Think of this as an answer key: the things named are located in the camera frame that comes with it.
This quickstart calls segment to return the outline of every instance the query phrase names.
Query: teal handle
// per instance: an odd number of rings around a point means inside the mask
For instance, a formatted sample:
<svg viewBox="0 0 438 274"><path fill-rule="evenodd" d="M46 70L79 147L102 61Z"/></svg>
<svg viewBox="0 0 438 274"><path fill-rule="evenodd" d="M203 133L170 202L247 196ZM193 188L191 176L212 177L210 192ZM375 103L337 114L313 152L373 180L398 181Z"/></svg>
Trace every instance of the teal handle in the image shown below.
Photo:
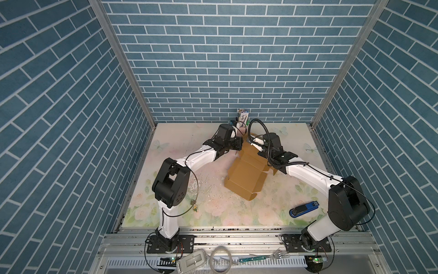
<svg viewBox="0 0 438 274"><path fill-rule="evenodd" d="M243 258L243 259L239 259L239 263L260 261L260 260L265 260L267 258L268 258L268 256L257 256L257 257Z"/></svg>

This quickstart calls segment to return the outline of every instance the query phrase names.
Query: cardboard box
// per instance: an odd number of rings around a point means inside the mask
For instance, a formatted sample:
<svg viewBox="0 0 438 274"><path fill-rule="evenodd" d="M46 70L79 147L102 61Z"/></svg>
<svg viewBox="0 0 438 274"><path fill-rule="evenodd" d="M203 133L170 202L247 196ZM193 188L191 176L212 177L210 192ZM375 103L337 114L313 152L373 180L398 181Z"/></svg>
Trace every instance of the cardboard box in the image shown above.
<svg viewBox="0 0 438 274"><path fill-rule="evenodd" d="M225 178L224 185L240 197L251 201L261 191L265 183L266 171L270 168L274 174L276 169L267 165L268 160L257 154L258 150L250 143L244 142L242 150L231 167Z"/></svg>

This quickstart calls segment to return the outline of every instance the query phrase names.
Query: floral tablecloth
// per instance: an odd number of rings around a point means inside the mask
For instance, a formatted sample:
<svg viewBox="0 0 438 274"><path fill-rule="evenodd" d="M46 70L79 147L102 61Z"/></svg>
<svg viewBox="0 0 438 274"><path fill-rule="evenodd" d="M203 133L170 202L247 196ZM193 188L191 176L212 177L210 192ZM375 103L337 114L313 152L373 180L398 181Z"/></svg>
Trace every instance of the floral tablecloth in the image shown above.
<svg viewBox="0 0 438 274"><path fill-rule="evenodd" d="M157 227L158 203L152 183L162 162L170 157L178 159L194 152L211 138L219 124L174 123L158 124L140 177L126 212L122 227ZM266 124L270 132L276 132L285 151L298 154L303 160L324 169L307 125L304 123ZM263 129L253 124L251 132L260 134ZM230 151L213 163L196 171L199 180L199 197L193 209L178 217L180 226L277 226L305 227L319 219L327 210L326 197L313 187L295 177L269 171L263 189L252 201L247 201L223 186L228 168L237 157ZM186 211L194 202L196 181L191 174L185 199L179 213ZM291 218L289 210L297 205L316 200L320 207L298 218Z"/></svg>

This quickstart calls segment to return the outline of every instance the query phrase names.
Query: brick wall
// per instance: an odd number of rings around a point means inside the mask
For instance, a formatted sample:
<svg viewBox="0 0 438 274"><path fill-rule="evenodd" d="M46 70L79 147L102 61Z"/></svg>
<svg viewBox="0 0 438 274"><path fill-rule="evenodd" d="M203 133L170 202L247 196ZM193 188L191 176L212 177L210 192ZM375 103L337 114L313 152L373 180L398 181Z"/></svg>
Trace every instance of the brick wall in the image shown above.
<svg viewBox="0 0 438 274"><path fill-rule="evenodd" d="M393 273L437 273L438 1L390 0L317 131Z"/></svg>
<svg viewBox="0 0 438 274"><path fill-rule="evenodd" d="M309 122L374 0L104 3L157 121Z"/></svg>
<svg viewBox="0 0 438 274"><path fill-rule="evenodd" d="M0 273L82 273L150 126L87 0L0 13Z"/></svg>

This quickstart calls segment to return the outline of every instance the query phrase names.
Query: robotic arm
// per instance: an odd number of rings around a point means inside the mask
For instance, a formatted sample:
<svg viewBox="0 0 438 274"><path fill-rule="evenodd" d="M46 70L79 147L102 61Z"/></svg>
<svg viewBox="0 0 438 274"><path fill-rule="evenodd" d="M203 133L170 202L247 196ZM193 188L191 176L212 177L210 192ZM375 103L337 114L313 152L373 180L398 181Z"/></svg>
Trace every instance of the robotic arm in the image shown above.
<svg viewBox="0 0 438 274"><path fill-rule="evenodd" d="M342 178L326 171L312 167L292 152L285 152L280 138L275 133L266 134L262 138L251 135L251 124L248 136L251 145L258 154L281 172L299 178L310 184L328 197L328 213L313 222L301 232L301 243L306 250L319 246L320 241L340 230L348 231L369 212L365 196L358 180L352 176ZM159 245L167 251L176 248L179 227L177 222L177 205L184 199L189 182L190 171L194 172L203 165L211 163L231 149L241 150L242 137L236 137L236 128L221 124L213 138L204 142L203 146L187 157L164 160L152 185L160 211Z"/></svg>

